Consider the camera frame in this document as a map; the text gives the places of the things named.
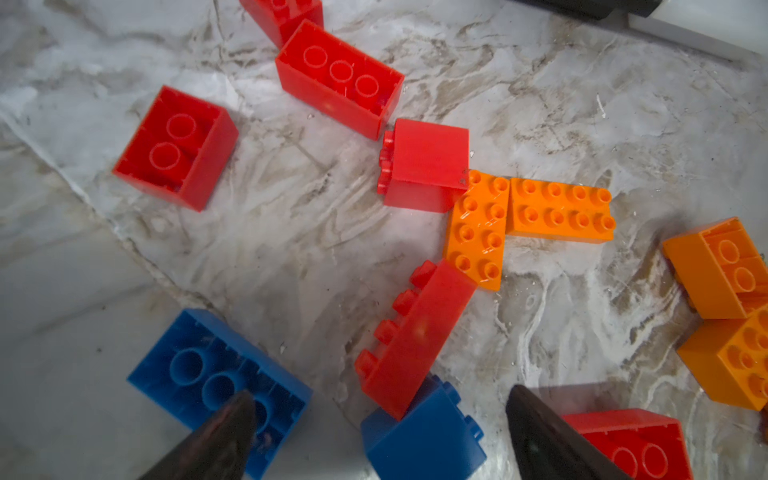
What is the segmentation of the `red brick top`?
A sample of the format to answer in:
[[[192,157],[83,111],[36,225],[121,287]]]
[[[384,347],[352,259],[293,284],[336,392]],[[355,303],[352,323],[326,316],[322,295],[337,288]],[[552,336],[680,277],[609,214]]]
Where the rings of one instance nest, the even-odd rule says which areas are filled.
[[[321,0],[240,0],[240,4],[278,48],[304,20],[324,27]]]

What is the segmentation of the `blue long brick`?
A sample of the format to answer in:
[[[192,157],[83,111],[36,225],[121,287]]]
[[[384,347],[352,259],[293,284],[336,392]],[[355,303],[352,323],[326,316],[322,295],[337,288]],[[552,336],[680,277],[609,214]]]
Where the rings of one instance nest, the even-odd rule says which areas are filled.
[[[127,380],[196,429],[234,394],[254,398],[256,432],[245,472],[264,476],[312,390],[203,309],[184,309]]]

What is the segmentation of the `blue square brick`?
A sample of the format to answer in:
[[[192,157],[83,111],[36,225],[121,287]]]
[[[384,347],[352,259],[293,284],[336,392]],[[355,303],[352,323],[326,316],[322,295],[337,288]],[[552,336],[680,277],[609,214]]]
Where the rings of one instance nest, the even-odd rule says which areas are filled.
[[[484,433],[458,408],[454,386],[428,376],[397,421],[379,408],[361,423],[367,459],[383,480],[470,478],[486,461]]]

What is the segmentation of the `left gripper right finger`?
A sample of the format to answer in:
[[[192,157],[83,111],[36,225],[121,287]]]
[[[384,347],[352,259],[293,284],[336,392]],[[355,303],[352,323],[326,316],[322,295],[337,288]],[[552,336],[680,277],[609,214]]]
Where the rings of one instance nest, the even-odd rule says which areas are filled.
[[[630,478],[525,386],[512,387],[505,412],[523,479]]]

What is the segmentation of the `red square brick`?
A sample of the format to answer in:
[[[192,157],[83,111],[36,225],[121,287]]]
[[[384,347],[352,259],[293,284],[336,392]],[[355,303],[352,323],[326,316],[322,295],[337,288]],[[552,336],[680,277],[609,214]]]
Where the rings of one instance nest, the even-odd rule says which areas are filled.
[[[201,212],[238,136],[227,109],[164,86],[112,173],[144,193]]]
[[[445,213],[469,188],[469,130],[400,118],[384,134],[379,167],[385,205]]]

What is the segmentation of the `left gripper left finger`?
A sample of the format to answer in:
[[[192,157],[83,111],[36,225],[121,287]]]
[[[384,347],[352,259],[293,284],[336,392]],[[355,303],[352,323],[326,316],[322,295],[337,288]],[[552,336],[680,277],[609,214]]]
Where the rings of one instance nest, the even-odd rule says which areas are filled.
[[[256,422],[252,394],[240,391],[140,479],[242,479]]]

